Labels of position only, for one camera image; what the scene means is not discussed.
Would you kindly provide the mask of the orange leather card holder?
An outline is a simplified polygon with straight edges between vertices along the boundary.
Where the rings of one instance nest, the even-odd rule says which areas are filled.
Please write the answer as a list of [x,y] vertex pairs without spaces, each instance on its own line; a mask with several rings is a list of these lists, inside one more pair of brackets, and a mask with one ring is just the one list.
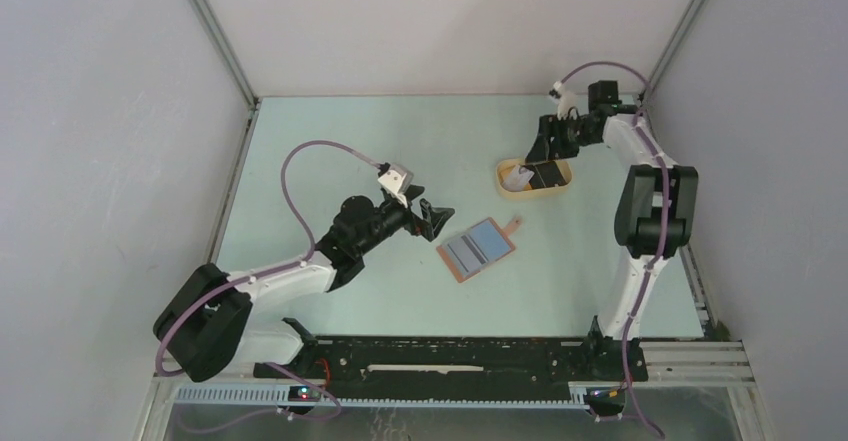
[[516,250],[510,237],[523,225],[516,216],[505,226],[489,217],[441,243],[436,251],[458,283],[464,283]]

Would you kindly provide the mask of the white striped credit card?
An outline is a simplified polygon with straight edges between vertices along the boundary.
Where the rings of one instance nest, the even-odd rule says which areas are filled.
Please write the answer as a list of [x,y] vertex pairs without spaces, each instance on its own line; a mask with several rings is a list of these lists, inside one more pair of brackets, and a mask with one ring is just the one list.
[[446,241],[441,248],[460,278],[473,276],[489,261],[470,235],[454,237]]

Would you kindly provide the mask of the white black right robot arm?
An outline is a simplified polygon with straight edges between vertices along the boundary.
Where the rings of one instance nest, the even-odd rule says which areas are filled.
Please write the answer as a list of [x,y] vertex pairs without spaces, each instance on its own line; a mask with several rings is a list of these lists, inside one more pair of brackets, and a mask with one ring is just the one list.
[[524,158],[533,188],[562,180],[558,162],[576,157],[584,147],[611,149],[626,171],[613,231],[621,257],[611,298],[594,318],[584,341],[585,372],[606,379],[639,342],[640,321],[662,269],[688,244],[694,225],[698,171],[674,161],[656,141],[644,111],[619,98],[618,84],[590,85],[588,110],[580,113],[562,82],[549,93],[558,106],[540,117],[536,138]]

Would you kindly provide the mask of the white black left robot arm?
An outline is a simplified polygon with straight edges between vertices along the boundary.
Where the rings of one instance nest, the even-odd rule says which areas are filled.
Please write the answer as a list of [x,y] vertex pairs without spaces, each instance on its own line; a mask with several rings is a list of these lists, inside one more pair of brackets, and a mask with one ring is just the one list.
[[423,191],[413,185],[397,197],[383,190],[380,204],[363,195],[345,199],[301,258],[233,273],[213,262],[196,268],[154,321],[157,374],[204,382],[235,362],[275,363],[297,378],[311,373],[309,333],[280,308],[346,286],[364,269],[365,255],[399,231],[435,240],[456,211],[433,206]]

